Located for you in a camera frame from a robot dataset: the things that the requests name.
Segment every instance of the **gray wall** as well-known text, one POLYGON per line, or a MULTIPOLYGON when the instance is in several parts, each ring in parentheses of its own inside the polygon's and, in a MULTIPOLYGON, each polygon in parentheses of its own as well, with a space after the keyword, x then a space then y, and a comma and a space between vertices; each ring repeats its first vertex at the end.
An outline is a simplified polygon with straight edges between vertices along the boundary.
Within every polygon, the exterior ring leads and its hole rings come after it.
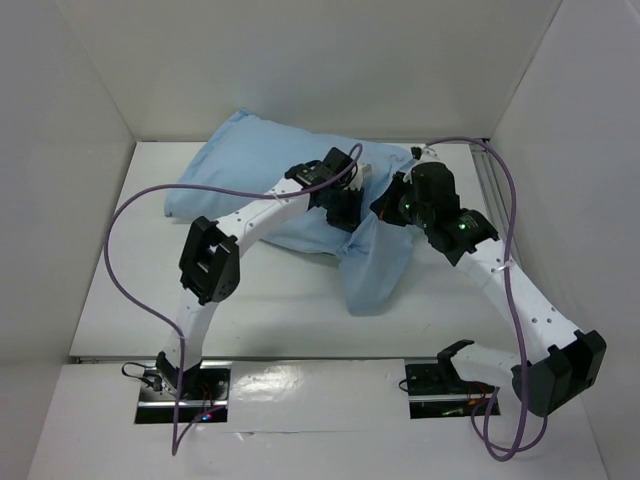
POLYGON ((57 0, 138 139, 495 129, 560 0, 57 0))
POLYGON ((493 137, 518 186, 525 270, 608 342, 583 401, 612 480, 640 467, 639 12, 565 0, 493 137))
POLYGON ((133 139, 52 0, 0 7, 0 478, 25 478, 133 139))

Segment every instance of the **white wall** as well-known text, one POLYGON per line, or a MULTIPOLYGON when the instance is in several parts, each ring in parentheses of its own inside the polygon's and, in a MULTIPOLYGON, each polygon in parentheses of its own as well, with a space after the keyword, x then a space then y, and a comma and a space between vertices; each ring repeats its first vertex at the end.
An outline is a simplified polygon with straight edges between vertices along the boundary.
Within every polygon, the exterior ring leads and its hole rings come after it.
POLYGON ((51 0, 0 7, 0 478, 25 478, 133 145, 51 0))
POLYGON ((559 0, 57 0, 139 139, 490 135, 559 0))
POLYGON ((640 467, 640 1, 565 0, 493 137, 525 269, 608 342, 583 400, 611 480, 640 467))

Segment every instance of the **light blue fabric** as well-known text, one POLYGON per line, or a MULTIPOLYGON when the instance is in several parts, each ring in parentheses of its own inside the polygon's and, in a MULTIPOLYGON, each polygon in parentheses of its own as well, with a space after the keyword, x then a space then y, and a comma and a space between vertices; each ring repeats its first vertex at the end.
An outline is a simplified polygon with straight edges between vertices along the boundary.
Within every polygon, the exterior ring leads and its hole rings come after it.
MULTIPOLYGON (((236 112, 195 156, 179 183, 213 185, 246 192, 266 192, 289 167, 322 160, 337 147, 348 152, 357 141, 320 135, 236 112)), ((362 223, 353 234, 326 223, 326 211, 313 208, 289 220, 264 240, 303 253, 330 253, 341 258, 340 273, 349 311, 366 314, 380 308, 406 269, 417 230, 378 221, 369 209, 391 183, 397 171, 414 160, 406 150, 361 142, 360 163, 372 174, 364 184, 362 223)), ((251 200, 213 192, 171 190, 165 215, 193 220, 217 218, 242 208, 251 200)))

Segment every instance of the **black wire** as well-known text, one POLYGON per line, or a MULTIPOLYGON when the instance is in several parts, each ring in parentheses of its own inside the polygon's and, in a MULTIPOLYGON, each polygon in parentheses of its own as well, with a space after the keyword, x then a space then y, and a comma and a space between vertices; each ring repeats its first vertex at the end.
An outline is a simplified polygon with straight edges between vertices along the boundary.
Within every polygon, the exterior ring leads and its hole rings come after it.
POLYGON ((144 375, 144 373, 142 374, 142 376, 137 376, 137 375, 131 375, 130 373, 127 373, 127 365, 133 365, 134 367, 140 367, 144 370, 147 369, 147 366, 142 364, 142 363, 138 363, 138 362, 125 362, 122 364, 122 368, 120 369, 120 371, 122 372, 122 374, 125 377, 129 377, 129 378, 135 378, 136 380, 140 380, 142 383, 144 383, 147 387, 153 388, 153 382, 151 380, 149 380, 147 377, 157 377, 160 378, 160 375, 156 374, 156 373, 148 373, 146 376, 144 375))

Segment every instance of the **white panel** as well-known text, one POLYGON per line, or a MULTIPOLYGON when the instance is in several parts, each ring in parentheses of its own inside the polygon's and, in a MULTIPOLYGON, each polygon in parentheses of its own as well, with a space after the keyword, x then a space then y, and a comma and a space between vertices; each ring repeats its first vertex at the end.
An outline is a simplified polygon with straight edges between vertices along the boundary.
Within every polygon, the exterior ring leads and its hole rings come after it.
POLYGON ((132 137, 48 0, 0 14, 0 478, 25 478, 132 137))
MULTIPOLYGON (((175 181, 201 144, 139 143, 120 203, 143 188, 175 181)), ((462 204, 485 211, 466 145, 436 147, 456 177, 462 204)), ((178 260, 189 223, 163 216, 162 193, 125 212, 114 229, 111 257, 122 283, 175 318, 182 288, 178 260)), ((423 236, 386 305, 353 316, 337 260, 258 242, 242 259, 242 281, 216 310, 204 355, 216 357, 422 357, 471 338, 498 349, 515 340, 477 285, 452 268, 423 236)), ((125 299, 98 268, 71 349, 72 355, 154 358, 169 328, 125 299)))
POLYGON ((487 136, 559 0, 58 0, 138 139, 487 136))
MULTIPOLYGON (((275 374, 278 365, 253 364, 256 379, 244 384, 232 373, 229 423, 194 428, 175 458, 170 425, 133 423, 139 384, 119 365, 67 365, 29 479, 607 478, 579 399, 553 415, 539 446, 501 464, 468 418, 409 419, 401 361, 336 363, 284 364, 288 374, 297 367, 286 376, 275 374), (245 403, 234 389, 245 390, 245 403)), ((517 411, 505 397, 508 413, 491 423, 498 442, 513 434, 517 411)), ((528 425, 531 438, 540 419, 528 425)))
POLYGON ((565 0, 494 141, 518 185, 525 270, 608 342, 584 401, 612 480, 640 467, 639 126, 638 10, 565 0))

